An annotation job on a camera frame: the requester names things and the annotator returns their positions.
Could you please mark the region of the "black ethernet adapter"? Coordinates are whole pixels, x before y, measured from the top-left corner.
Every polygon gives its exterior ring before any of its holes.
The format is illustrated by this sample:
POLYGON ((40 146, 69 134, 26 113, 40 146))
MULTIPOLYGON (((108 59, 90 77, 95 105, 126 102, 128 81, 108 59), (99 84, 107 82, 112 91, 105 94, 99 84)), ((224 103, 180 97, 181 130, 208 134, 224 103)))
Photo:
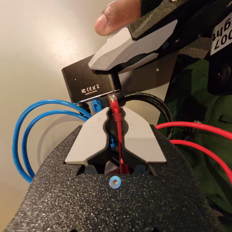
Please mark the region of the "black ethernet adapter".
POLYGON ((118 95, 123 96, 170 82, 178 53, 168 54, 122 74, 92 71, 88 66, 90 56, 63 68, 62 75, 72 103, 88 102, 112 92, 120 92, 118 95))

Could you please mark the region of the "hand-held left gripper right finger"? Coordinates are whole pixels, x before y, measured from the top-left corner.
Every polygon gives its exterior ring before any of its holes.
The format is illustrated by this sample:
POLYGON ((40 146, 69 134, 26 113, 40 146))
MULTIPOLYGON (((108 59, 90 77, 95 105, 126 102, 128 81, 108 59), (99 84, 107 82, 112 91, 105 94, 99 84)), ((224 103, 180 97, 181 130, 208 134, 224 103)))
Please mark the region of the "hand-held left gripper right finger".
POLYGON ((140 115, 123 106, 123 160, 142 164, 166 163, 166 158, 149 123, 140 115))

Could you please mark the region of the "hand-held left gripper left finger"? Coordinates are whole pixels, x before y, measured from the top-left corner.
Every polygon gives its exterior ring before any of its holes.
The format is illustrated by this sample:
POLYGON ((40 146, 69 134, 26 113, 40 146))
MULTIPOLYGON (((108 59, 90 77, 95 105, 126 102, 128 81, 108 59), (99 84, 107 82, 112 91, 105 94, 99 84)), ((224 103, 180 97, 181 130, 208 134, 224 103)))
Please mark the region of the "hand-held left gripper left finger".
POLYGON ((65 159, 66 164, 105 165, 109 161, 109 134, 106 131, 109 110, 109 107, 104 108, 83 124, 65 159))

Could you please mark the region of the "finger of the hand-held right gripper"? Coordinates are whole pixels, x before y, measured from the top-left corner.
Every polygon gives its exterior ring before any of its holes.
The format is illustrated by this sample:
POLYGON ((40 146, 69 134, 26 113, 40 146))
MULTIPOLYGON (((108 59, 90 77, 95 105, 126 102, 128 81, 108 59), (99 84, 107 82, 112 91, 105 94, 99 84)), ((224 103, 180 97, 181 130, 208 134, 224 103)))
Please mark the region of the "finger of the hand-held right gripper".
POLYGON ((88 64, 90 69, 108 71, 137 55, 149 56, 172 35, 177 22, 176 19, 137 41, 132 39, 128 27, 121 28, 95 53, 88 64))
POLYGON ((121 71, 119 71, 119 74, 122 73, 126 73, 129 71, 133 71, 134 69, 137 69, 151 61, 153 61, 154 59, 156 59, 158 57, 158 53, 151 53, 149 55, 147 55, 146 57, 144 57, 143 59, 141 59, 140 61, 136 62, 135 64, 129 65, 126 68, 122 69, 121 71))

